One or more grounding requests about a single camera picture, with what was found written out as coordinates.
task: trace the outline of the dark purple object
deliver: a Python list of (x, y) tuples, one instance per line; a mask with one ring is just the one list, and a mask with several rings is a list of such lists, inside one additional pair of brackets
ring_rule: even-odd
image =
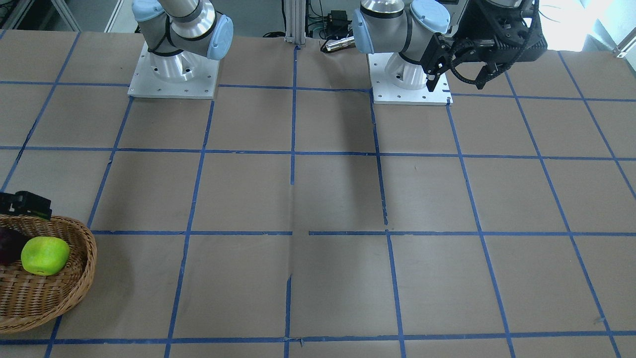
[(28, 237), (16, 230), (0, 227), (0, 265), (9, 265), (20, 259)]

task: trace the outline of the green apple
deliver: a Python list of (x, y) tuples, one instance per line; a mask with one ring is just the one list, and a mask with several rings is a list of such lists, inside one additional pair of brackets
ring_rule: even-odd
[(66, 265), (71, 249), (66, 241), (51, 236), (38, 236), (22, 249), (22, 267), (35, 275), (54, 275)]

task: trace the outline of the gray floor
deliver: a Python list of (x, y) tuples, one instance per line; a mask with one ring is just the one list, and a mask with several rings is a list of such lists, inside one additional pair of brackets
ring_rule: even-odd
[(86, 299), (3, 358), (636, 357), (624, 61), (387, 106), (355, 50), (235, 38), (212, 103), (127, 97), (142, 42), (0, 39), (2, 190), (99, 246)]

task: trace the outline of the basket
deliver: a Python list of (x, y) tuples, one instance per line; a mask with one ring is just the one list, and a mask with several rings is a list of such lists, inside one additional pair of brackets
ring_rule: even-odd
[(81, 222), (54, 216), (51, 221), (30, 216), (0, 215), (0, 226), (27, 237), (54, 236), (66, 241), (71, 253), (59, 273), (38, 276), (16, 261), (0, 266), (0, 333), (17, 333), (40, 326), (67, 312), (86, 295), (93, 283), (97, 246)]

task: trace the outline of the wicker basket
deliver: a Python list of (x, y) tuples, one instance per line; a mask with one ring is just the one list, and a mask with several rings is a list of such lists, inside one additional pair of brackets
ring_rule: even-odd
[(97, 246), (81, 222), (52, 217), (51, 221), (27, 216), (0, 215), (0, 226), (29, 237), (54, 236), (66, 241), (71, 254), (59, 273), (37, 276), (17, 261), (0, 266), (0, 333), (16, 333), (40, 326), (78, 304), (93, 283)]

